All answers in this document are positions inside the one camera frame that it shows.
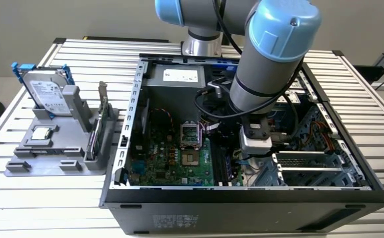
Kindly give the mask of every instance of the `gray 3d printed holder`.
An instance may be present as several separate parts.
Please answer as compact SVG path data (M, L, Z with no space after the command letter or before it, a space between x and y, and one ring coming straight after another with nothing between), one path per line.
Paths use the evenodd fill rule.
M50 118L46 109L34 109L36 118L7 164L7 177L106 174L119 110L107 99L100 111L90 109L79 91L75 85L63 89L72 116Z

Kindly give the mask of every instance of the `slotted aluminum surface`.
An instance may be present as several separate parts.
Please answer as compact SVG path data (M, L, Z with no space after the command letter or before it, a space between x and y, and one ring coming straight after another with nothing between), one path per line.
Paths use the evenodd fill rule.
M178 55L180 46L67 40L62 45L52 45L40 64L62 66L67 63L82 89L80 96L90 105L98 106L98 84L99 81L107 82L108 97L112 105L122 109L119 121L123 123L139 53ZM224 57L238 58L239 55L226 47ZM336 102L334 107L384 184L384 103L354 72L346 58L330 51L311 51L306 62ZM0 119L0 237L123 237L111 212L96 207L104 176L7 178L3 175L34 118L32 106L34 102L22 89ZM304 236L326 237L320 234ZM327 238L376 237L384 238L384 209L327 234Z

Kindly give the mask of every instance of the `black computer chassis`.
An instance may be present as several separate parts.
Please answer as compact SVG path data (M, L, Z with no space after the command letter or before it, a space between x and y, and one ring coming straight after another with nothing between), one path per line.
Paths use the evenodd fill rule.
M179 60L183 64L234 66L239 62L226 58L140 55L140 62L174 64ZM372 190L110 189L110 163L99 206L111 210L126 234L324 233L384 207L384 187L306 63L302 71Z

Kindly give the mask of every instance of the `screw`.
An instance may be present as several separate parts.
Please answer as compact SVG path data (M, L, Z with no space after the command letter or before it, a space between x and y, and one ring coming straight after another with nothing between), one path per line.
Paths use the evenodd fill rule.
M295 19L295 18L292 18L292 20L291 20L291 25L292 25L292 26L298 26L298 22L296 22L296 19Z

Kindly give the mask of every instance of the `white wall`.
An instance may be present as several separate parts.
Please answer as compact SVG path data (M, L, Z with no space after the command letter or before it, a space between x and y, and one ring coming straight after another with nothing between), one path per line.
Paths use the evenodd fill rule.
M342 50L372 64L384 52L384 0L312 0L323 13L314 49ZM0 0L0 76L14 61L39 62L56 37L159 38L179 42L187 29L162 22L154 0Z

